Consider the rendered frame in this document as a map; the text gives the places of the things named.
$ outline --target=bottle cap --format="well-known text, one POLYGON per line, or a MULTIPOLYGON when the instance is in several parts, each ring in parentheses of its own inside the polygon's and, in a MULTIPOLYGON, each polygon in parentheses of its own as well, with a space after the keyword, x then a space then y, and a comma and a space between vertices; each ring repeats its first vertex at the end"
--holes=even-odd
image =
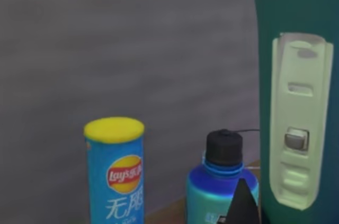
POLYGON ((207 135, 206 160, 219 166, 237 166, 243 162, 243 137, 229 130, 212 131, 207 135))

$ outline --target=chip canister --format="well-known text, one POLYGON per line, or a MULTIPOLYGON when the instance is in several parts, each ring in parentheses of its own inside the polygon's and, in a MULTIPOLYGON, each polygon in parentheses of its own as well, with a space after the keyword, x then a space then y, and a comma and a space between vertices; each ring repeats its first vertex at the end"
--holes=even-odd
POLYGON ((144 224, 144 130, 128 117, 84 127, 91 224, 144 224))

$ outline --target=bottle shoulder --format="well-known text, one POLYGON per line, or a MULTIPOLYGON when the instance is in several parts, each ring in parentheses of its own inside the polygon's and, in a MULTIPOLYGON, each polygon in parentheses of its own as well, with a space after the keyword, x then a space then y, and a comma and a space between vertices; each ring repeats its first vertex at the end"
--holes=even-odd
POLYGON ((240 178, 246 179, 251 190, 257 188, 258 180, 256 176, 247 169, 243 169, 237 176, 220 177, 209 173, 203 165, 199 165, 190 171, 188 175, 188 186, 194 186, 199 190, 213 194, 230 195, 235 192, 240 178))

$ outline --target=dark green surface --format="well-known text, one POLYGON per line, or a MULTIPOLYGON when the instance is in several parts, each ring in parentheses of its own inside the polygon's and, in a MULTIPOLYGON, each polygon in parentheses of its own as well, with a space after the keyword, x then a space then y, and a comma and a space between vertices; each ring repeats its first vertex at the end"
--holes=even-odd
POLYGON ((261 188, 263 224, 339 223, 339 0, 255 0, 260 56, 261 188), (281 32, 320 35, 334 44, 319 195, 305 211, 278 204, 269 185, 272 40, 281 32))

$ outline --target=gray button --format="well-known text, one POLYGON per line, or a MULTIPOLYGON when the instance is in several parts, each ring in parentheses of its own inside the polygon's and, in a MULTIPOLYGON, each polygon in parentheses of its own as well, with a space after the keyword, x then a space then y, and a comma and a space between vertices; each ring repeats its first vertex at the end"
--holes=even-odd
POLYGON ((305 130, 292 129, 285 134, 285 145, 294 150, 307 150, 308 132, 305 130))

